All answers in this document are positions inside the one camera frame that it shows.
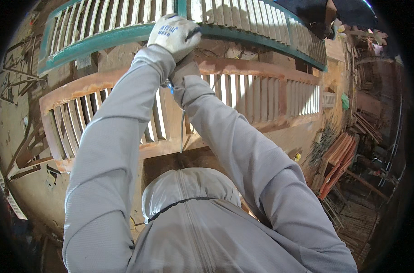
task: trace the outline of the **gray hooded jacket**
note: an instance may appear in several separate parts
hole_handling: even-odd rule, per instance
[[[68,270],[357,272],[297,163],[194,75],[174,88],[174,98],[231,180],[203,168],[162,174],[144,191],[145,218],[182,199],[213,199],[173,206],[134,245],[129,223],[138,146],[155,92],[174,68],[161,47],[142,49],[87,126],[66,193]],[[240,208],[233,184],[260,221]]]

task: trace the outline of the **dirt floor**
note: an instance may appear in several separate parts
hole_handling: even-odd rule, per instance
[[[66,1],[55,1],[54,3],[51,3],[51,5],[55,7],[63,2]],[[53,10],[52,7],[45,6],[40,16],[47,16],[51,10]],[[12,46],[21,41],[32,32],[43,31],[42,24],[44,25],[44,21],[37,21],[34,26],[30,26],[29,18],[26,18],[13,36],[10,45]],[[115,47],[111,51],[100,52],[98,56],[98,71],[101,72],[129,65],[140,47],[139,43],[131,43]],[[17,65],[13,68],[21,68],[24,71],[32,71],[36,73],[39,48],[36,47],[35,49],[33,67],[30,67],[29,70],[26,68],[26,61],[20,61],[21,50],[22,48],[18,48],[12,52],[14,56],[13,58],[17,58],[18,60]],[[274,63],[286,68],[295,68],[294,59],[275,52],[260,51],[256,48],[244,47],[233,42],[216,43],[204,39],[200,45],[200,49],[197,50],[197,55],[208,56],[209,54],[228,58],[240,57],[243,59]],[[328,90],[330,88],[330,90],[337,94],[336,106],[333,109],[325,109],[324,114],[318,121],[265,134],[266,137],[281,147],[291,158],[297,153],[302,154],[299,164],[303,169],[308,183],[313,180],[314,169],[308,165],[306,159],[311,150],[316,133],[323,126],[324,119],[333,116],[335,123],[339,125],[339,130],[343,127],[340,97],[342,92],[347,93],[348,91],[347,79],[344,77],[346,73],[345,64],[329,59],[328,69],[329,71],[327,73],[316,71],[315,74],[323,79],[322,90]],[[5,91],[4,88],[6,75],[5,72],[0,74],[0,95],[3,97],[8,96],[14,103],[12,104],[0,99],[0,159],[3,171],[7,169],[14,153],[24,139],[24,118],[27,117],[29,120],[30,125],[28,126],[31,128],[31,131],[40,121],[39,98],[77,77],[72,62],[52,70],[48,75],[47,84],[39,85],[35,90],[27,92],[24,96],[18,96],[19,90],[21,90],[24,85],[15,86],[10,91],[11,94],[8,95],[8,91]],[[11,83],[20,80],[23,80],[20,76],[10,73],[9,81]],[[50,156],[49,149],[44,150],[40,155],[41,158],[46,156]],[[136,193],[134,195],[134,203],[131,213],[133,221],[136,224],[143,221],[143,217],[141,216],[141,192],[144,189],[145,183],[142,184],[142,181],[150,181],[168,169],[183,167],[211,167],[223,171],[208,147],[187,151],[182,155],[168,155],[167,162],[169,162],[169,164],[163,164],[160,167],[157,167],[155,161],[158,161],[158,158],[139,162],[139,171],[144,169],[144,172],[143,176],[139,175],[137,180]],[[56,168],[53,162],[48,163],[48,165]],[[40,171],[17,179],[10,183],[8,187],[25,215],[34,223],[41,223],[47,227],[48,231],[53,232],[54,236],[61,240],[65,216],[64,198],[68,186],[69,174],[62,173],[57,177],[56,184],[50,186],[46,182],[47,177],[48,173],[45,164],[41,167]],[[137,237],[143,226],[144,225],[138,225],[137,227],[134,227],[132,225],[131,229],[134,238]]]

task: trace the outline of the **green plastic bag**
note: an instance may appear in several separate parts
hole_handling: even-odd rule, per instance
[[[345,93],[342,93],[342,109],[347,110],[350,107],[350,101],[348,100],[348,96]]]

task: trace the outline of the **white work glove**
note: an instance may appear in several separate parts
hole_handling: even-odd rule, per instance
[[[175,63],[186,57],[201,41],[201,28],[176,13],[161,17],[149,35],[148,46],[158,45],[169,51]]]

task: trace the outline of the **wooden beam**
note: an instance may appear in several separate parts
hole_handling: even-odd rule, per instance
[[[381,191],[379,191],[378,189],[374,188],[373,185],[371,185],[370,183],[368,183],[365,179],[363,179],[362,177],[358,176],[357,174],[351,172],[350,170],[346,170],[346,173],[348,173],[349,175],[351,175],[353,178],[355,178],[356,180],[358,180],[359,182],[361,182],[363,185],[365,185],[367,188],[369,188],[370,190],[374,191],[376,194],[380,195],[383,199],[385,199],[386,201],[389,201],[389,198],[383,194]]]

